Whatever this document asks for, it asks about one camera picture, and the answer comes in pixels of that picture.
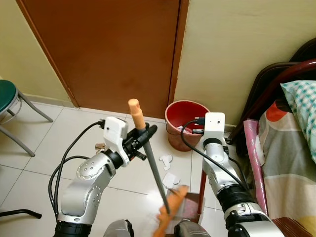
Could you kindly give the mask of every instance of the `pink fabric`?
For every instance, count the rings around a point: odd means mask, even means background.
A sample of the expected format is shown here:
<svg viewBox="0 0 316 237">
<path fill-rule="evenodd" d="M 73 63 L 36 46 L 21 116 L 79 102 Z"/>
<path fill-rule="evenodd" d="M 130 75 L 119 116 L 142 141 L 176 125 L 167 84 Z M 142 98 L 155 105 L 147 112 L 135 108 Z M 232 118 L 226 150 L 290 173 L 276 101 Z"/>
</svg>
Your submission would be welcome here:
<svg viewBox="0 0 316 237">
<path fill-rule="evenodd" d="M 258 154 L 256 151 L 256 136 L 258 135 L 258 121 L 254 120 L 246 120 L 243 122 L 245 135 L 246 135 L 246 143 L 247 149 L 250 159 L 250 164 L 252 168 L 252 172 L 255 179 L 255 186 L 256 186 L 256 197 L 258 200 L 258 204 L 261 209 L 268 214 L 267 210 L 267 201 L 266 201 L 266 194 L 265 194 L 265 186 L 262 176 L 262 169 L 260 166 L 260 162 L 258 159 Z"/>
</svg>

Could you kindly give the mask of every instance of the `black cable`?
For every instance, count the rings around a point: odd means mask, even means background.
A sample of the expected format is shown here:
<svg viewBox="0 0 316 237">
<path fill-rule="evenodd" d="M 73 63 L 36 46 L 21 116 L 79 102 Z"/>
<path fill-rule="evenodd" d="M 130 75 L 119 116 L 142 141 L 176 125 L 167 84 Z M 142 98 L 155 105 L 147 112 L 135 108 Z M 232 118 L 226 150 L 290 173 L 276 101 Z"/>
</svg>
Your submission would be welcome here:
<svg viewBox="0 0 316 237">
<path fill-rule="evenodd" d="M 234 162 L 237 165 L 237 167 L 238 167 L 238 169 L 239 169 L 239 171 L 240 171 L 240 173 L 242 175 L 242 179 L 243 179 L 243 181 L 244 181 L 244 183 L 245 183 L 245 185 L 247 187 L 247 190 L 250 190 L 249 186 L 248 186 L 248 183 L 247 183 L 247 180 L 246 180 L 246 177 L 245 177 L 245 174 L 243 173 L 239 162 L 237 160 L 234 160 L 234 159 L 230 158 L 230 157 L 228 157 L 228 159 L 231 160 L 232 162 Z"/>
<path fill-rule="evenodd" d="M 65 159 L 64 163 L 66 163 L 72 159 L 76 159 L 76 158 L 89 159 L 89 157 L 84 157 L 84 156 L 73 156 L 73 157 L 69 157 L 69 158 Z M 49 179 L 49 183 L 48 183 L 49 200 L 50 200 L 51 206 L 53 207 L 56 219 L 58 216 L 58 209 L 56 210 L 56 208 L 55 208 L 55 201 L 54 201 L 54 196 L 53 196 L 52 184 L 53 184 L 54 177 L 55 177 L 56 173 L 58 172 L 59 168 L 60 168 L 60 164 L 54 170 L 53 174 L 51 175 L 51 177 Z"/>
<path fill-rule="evenodd" d="M 186 127 L 191 124 L 191 123 L 196 123 L 198 122 L 198 120 L 193 120 L 190 122 L 187 122 L 181 129 L 181 139 L 184 142 L 184 144 L 186 144 L 188 147 L 190 147 L 193 151 L 199 153 L 201 156 L 205 157 L 206 159 L 208 159 L 210 162 L 212 162 L 214 165 L 216 165 L 217 167 L 219 167 L 220 169 L 222 169 L 223 171 L 225 171 L 227 174 L 229 174 L 239 185 L 241 185 L 245 190 L 247 190 L 247 188 L 245 187 L 245 185 L 238 179 L 236 178 L 231 172 L 229 172 L 225 167 L 223 167 L 221 164 L 217 163 L 215 160 L 213 160 L 211 157 L 209 157 L 208 155 L 204 154 L 203 152 L 199 151 L 198 149 L 196 149 L 195 147 L 191 146 L 185 139 L 184 139 L 184 130 L 186 129 Z"/>
<path fill-rule="evenodd" d="M 55 193 L 54 193 L 54 205 L 55 205 L 54 211 L 55 211 L 55 213 L 58 212 L 58 189 L 59 189 L 60 176 L 61 176 L 61 172 L 63 170 L 66 156 L 68 155 L 68 152 L 70 151 L 70 149 L 80 139 L 80 137 L 82 137 L 90 128 L 92 128 L 95 125 L 103 125 L 103 122 L 102 121 L 94 122 L 93 124 L 89 125 L 84 131 L 82 131 L 79 134 L 79 136 L 72 142 L 72 144 L 67 148 L 67 150 L 65 151 L 65 153 L 63 155 L 63 158 L 61 159 L 60 167 L 59 167 L 59 171 L 58 171 L 58 175 L 57 175 L 57 179 L 56 179 Z"/>
<path fill-rule="evenodd" d="M 30 216 L 34 216 L 37 219 L 40 219 L 42 217 L 42 214 L 33 212 L 31 210 L 28 210 L 28 209 L 19 209 L 19 210 L 14 210 L 14 211 L 0 212 L 0 217 L 11 216 L 11 215 L 16 215 L 16 214 L 21 214 L 21 213 L 29 214 Z"/>
</svg>

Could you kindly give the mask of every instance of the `cream wall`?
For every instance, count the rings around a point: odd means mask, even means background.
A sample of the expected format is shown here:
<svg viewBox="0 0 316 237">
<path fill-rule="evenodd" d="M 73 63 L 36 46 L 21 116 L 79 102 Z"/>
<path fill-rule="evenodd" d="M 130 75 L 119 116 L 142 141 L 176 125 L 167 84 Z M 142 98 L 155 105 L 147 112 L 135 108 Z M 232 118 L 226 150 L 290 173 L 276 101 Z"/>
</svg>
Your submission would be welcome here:
<svg viewBox="0 0 316 237">
<path fill-rule="evenodd" d="M 175 100 L 237 124 L 260 70 L 315 36 L 316 0 L 191 0 Z"/>
<path fill-rule="evenodd" d="M 70 101 L 15 0 L 0 0 L 0 76 L 23 93 Z"/>
</svg>

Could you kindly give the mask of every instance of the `small brown object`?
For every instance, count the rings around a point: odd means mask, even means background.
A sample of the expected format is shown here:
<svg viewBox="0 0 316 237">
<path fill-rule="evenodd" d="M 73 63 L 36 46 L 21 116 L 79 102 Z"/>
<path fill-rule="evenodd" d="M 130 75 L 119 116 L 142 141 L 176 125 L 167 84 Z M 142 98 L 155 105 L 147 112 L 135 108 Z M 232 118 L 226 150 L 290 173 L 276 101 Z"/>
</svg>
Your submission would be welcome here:
<svg viewBox="0 0 316 237">
<path fill-rule="evenodd" d="M 154 237 L 164 237 L 165 230 L 167 229 L 169 222 L 173 219 L 173 217 L 177 214 L 178 209 L 184 199 L 184 197 L 188 193 L 189 186 L 182 185 L 178 190 L 172 192 L 171 195 L 168 196 L 167 202 L 170 208 L 170 215 L 168 215 L 166 207 L 162 206 L 159 211 L 160 215 L 157 216 L 160 221 L 158 229 L 154 232 Z"/>
<path fill-rule="evenodd" d="M 94 149 L 96 149 L 96 150 L 105 149 L 105 143 L 97 143 L 97 144 L 95 144 Z"/>
</svg>

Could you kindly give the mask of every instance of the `brown wooden door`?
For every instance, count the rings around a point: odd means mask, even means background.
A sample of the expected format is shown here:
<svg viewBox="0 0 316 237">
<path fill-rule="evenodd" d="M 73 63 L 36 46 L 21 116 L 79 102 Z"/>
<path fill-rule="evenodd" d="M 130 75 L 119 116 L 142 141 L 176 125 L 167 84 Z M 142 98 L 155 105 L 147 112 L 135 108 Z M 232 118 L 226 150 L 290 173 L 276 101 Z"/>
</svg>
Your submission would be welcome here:
<svg viewBox="0 0 316 237">
<path fill-rule="evenodd" d="M 18 0 L 79 106 L 146 116 L 168 104 L 179 0 Z"/>
</svg>

